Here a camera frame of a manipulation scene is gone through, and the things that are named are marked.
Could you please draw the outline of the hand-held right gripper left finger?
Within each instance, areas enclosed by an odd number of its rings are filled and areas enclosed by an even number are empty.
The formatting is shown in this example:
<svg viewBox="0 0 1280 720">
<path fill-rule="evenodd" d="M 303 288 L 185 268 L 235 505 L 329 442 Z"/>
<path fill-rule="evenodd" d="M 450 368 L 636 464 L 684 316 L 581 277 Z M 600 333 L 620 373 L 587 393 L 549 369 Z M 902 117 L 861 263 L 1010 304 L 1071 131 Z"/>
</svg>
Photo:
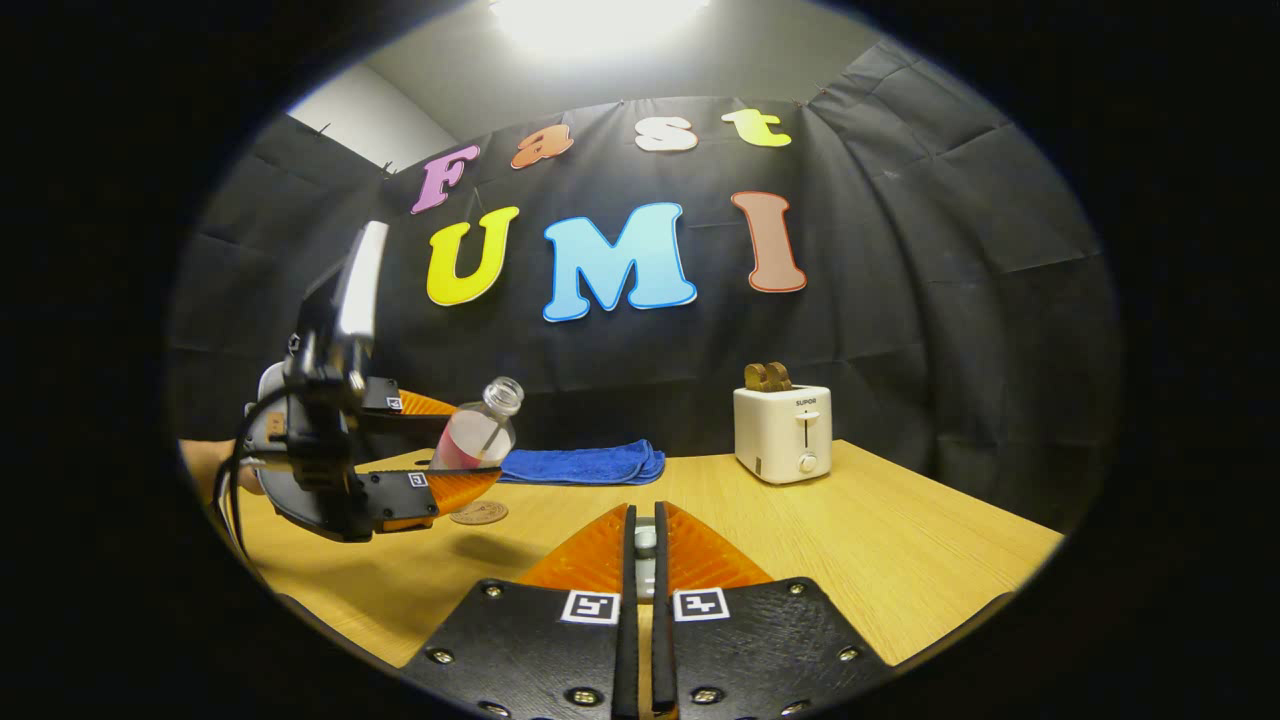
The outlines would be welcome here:
<svg viewBox="0 0 1280 720">
<path fill-rule="evenodd" d="M 635 527 L 621 503 L 520 578 L 476 582 L 402 675 L 484 719 L 637 717 Z"/>
</svg>

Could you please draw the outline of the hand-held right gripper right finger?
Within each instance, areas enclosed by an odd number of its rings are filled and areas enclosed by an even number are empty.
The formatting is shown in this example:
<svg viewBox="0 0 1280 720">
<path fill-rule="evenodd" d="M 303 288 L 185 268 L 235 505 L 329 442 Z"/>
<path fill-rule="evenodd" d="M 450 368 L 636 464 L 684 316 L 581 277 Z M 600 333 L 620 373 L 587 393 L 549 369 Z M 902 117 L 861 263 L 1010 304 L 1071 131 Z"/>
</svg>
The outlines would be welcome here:
<svg viewBox="0 0 1280 720">
<path fill-rule="evenodd" d="M 655 714 L 797 719 L 893 678 L 817 580 L 771 577 L 672 502 L 655 505 Z"/>
</svg>

